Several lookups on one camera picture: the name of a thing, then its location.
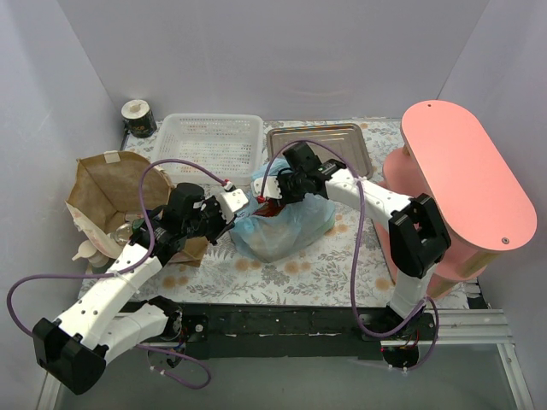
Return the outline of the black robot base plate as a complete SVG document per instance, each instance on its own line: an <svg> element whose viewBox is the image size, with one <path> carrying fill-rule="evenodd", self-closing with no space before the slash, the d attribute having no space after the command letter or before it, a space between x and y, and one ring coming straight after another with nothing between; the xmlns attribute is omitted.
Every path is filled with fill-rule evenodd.
<svg viewBox="0 0 547 410"><path fill-rule="evenodd" d="M408 354L417 360L417 344L434 336L431 313L419 313L397 334L384 340L368 337L357 324L387 332L398 320L382 307L302 307L186 303L182 331L175 338L150 337L165 346L181 343L187 355L213 358L354 357L383 360Z"/></svg>

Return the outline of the light blue plastic grocery bag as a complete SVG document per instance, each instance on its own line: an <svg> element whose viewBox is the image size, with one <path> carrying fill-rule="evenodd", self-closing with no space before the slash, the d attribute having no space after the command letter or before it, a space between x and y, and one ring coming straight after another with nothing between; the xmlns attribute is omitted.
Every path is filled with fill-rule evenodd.
<svg viewBox="0 0 547 410"><path fill-rule="evenodd" d="M263 263L284 259L315 243L334 226L335 205L322 196L308 194L274 216L258 213L262 205L251 188L246 196L249 205L229 234L236 250L247 258Z"/></svg>

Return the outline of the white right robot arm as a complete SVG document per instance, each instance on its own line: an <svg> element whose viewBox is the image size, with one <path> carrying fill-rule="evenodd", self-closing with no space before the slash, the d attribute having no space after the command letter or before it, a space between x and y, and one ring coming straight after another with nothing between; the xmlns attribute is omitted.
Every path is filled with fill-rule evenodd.
<svg viewBox="0 0 547 410"><path fill-rule="evenodd" d="M451 246L438 205L427 194L405 196L359 176L341 155L321 161L312 144L304 139L279 150L290 170L276 177L275 198L289 204L302 201L308 194L322 196L360 213L358 234L362 234L366 218L388 233L397 278L388 302L393 314L387 317L386 327L396 339L406 339L418 328L415 314L426 302L435 267Z"/></svg>

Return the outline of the red toy lobster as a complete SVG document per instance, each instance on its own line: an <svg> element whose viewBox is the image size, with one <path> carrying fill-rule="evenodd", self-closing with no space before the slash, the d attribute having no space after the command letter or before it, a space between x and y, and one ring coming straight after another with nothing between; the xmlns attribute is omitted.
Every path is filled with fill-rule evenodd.
<svg viewBox="0 0 547 410"><path fill-rule="evenodd" d="M253 214L261 217L277 216L285 206L277 200L264 202Z"/></svg>

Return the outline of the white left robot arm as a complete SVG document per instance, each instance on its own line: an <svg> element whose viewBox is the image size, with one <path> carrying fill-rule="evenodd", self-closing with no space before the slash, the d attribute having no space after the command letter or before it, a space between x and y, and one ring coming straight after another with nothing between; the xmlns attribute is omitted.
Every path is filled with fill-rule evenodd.
<svg viewBox="0 0 547 410"><path fill-rule="evenodd" d="M198 237L216 243L248 204L244 192L227 184L205 196L197 184L181 183L168 203L145 213L110 270L55 320L32 329L38 364L76 395L93 387L113 359L141 342L182 338L181 307L163 296L144 302L123 319L117 314L150 278Z"/></svg>

